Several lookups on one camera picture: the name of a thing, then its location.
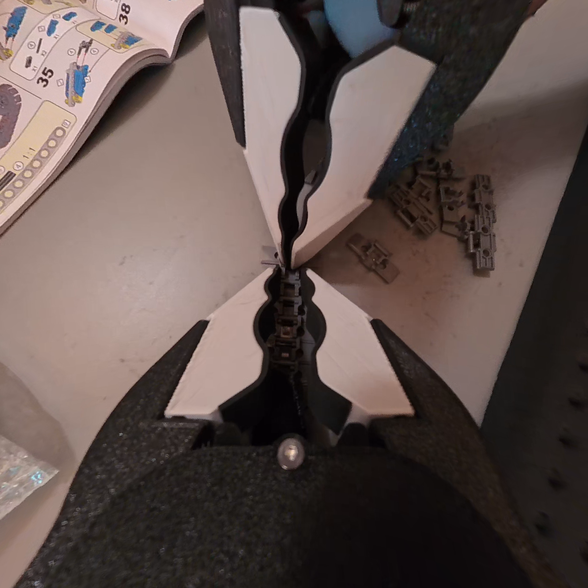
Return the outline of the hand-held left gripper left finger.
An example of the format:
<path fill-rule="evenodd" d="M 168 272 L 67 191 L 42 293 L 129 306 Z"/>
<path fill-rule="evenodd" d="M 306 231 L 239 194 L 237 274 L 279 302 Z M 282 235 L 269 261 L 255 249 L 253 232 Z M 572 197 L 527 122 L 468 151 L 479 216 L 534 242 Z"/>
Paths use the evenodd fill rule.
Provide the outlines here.
<path fill-rule="evenodd" d="M 221 405 L 253 384 L 263 352 L 254 319 L 268 301 L 267 268 L 207 317 L 208 324 L 165 408 L 164 416 L 223 420 Z"/>

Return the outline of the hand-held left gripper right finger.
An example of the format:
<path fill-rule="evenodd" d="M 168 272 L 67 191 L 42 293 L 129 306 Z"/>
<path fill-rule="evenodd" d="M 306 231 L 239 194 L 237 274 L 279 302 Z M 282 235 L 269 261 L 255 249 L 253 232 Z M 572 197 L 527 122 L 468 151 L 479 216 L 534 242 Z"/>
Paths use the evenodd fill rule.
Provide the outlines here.
<path fill-rule="evenodd" d="M 304 271 L 308 319 L 315 321 L 312 412 L 320 422 L 414 416 L 371 317 L 312 270 Z"/>

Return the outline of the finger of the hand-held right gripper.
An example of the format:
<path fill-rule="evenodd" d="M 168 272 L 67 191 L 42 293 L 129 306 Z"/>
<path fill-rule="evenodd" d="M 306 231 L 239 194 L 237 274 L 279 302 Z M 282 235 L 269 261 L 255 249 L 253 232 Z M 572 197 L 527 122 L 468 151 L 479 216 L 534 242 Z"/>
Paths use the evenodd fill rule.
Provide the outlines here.
<path fill-rule="evenodd" d="M 369 189 L 436 69 L 433 61 L 391 45 L 342 73 L 328 108 L 328 163 L 306 199 L 292 267 L 310 260 L 371 205 Z"/>
<path fill-rule="evenodd" d="M 297 225 L 293 197 L 302 181 L 297 133 L 306 58 L 295 23 L 272 8 L 239 8 L 245 160 L 282 262 Z"/>

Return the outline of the pile of grey track pieces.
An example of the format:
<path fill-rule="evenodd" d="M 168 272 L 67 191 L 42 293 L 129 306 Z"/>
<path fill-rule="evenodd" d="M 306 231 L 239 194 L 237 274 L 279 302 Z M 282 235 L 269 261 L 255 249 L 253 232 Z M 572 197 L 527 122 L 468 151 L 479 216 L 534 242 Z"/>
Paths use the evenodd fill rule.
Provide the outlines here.
<path fill-rule="evenodd" d="M 478 274 L 496 268 L 497 209 L 489 174 L 469 174 L 445 158 L 453 130 L 434 141 L 395 182 L 385 199 L 408 229 L 428 238 L 443 233 L 464 244 Z"/>

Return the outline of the grey desk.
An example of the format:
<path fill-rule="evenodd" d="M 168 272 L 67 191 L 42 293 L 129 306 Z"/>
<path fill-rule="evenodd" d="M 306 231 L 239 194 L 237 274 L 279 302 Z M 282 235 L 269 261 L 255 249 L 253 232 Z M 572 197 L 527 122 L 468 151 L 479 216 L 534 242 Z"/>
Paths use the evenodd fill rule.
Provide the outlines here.
<path fill-rule="evenodd" d="M 586 125 L 587 1 L 548 1 L 456 124 L 447 154 L 495 183 L 496 269 L 474 275 L 462 243 L 418 237 L 386 201 L 312 261 L 479 424 Z M 346 246 L 355 233 L 391 253 L 393 283 Z M 198 17 L 176 61 L 137 73 L 1 236 L 1 435 L 59 470 L 1 520 L 1 587 L 36 555 L 115 406 L 261 273 L 272 244 Z"/>

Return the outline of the building instruction booklet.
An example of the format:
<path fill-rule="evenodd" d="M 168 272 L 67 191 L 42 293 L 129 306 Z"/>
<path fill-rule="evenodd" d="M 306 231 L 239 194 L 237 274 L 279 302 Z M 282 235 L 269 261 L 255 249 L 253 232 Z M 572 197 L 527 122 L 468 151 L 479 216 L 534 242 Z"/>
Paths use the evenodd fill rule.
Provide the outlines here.
<path fill-rule="evenodd" d="M 1 233 L 70 163 L 121 87 L 175 58 L 203 1 L 1 1 Z"/>

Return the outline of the crumpled clear plastic bag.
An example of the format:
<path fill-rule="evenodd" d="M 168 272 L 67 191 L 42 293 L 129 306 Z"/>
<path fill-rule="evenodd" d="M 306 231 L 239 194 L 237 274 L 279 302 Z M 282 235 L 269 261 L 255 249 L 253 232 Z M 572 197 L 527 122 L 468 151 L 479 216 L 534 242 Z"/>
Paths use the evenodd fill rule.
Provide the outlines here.
<path fill-rule="evenodd" d="M 1 436 L 1 519 L 57 474 L 56 467 Z"/>

